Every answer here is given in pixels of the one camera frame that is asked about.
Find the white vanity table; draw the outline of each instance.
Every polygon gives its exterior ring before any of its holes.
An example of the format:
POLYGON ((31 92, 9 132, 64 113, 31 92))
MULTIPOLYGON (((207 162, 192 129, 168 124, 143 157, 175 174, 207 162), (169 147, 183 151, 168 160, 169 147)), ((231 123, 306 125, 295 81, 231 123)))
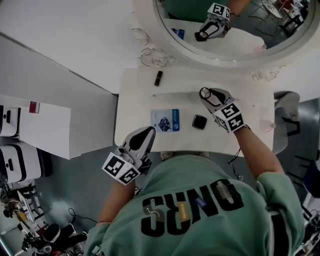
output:
POLYGON ((234 155, 239 150, 233 134, 221 129, 202 105, 203 87, 224 89, 237 100, 244 121, 272 150, 275 89, 268 83, 280 67, 316 44, 320 4, 312 0, 306 24, 292 37, 270 49, 244 30, 233 29, 224 38, 197 41, 201 23, 170 19, 164 1, 136 0, 131 25, 141 42, 141 62, 149 67, 125 69, 119 93, 115 143, 130 132, 151 125, 151 110, 179 109, 180 131, 158 132, 152 147, 160 151, 208 151, 234 155), (184 40, 171 29, 185 30, 184 40), (154 86, 159 70, 160 86, 154 86), (204 130, 192 127, 195 115, 207 118, 204 130))

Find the equipment on floor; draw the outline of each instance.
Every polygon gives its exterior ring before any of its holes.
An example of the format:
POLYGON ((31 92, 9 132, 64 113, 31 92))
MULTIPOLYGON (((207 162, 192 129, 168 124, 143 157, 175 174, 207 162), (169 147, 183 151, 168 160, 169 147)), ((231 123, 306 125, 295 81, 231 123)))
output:
POLYGON ((140 174, 147 174, 152 163, 148 154, 155 137, 156 130, 152 126, 131 132, 123 144, 109 154, 102 170, 125 186, 140 174))
POLYGON ((224 5, 214 3, 208 10, 207 19, 200 27, 200 31, 194 33, 199 42, 207 39, 223 38, 223 32, 230 24, 230 9, 224 5))
POLYGON ((42 176, 37 148, 26 143, 0 146, 0 182, 14 183, 42 176))
POLYGON ((19 107, 7 107, 0 105, 0 136, 1 137, 18 137, 19 133, 19 107))
POLYGON ((199 96, 216 123, 228 133, 245 126, 240 108, 231 94, 218 88, 202 88, 199 96))

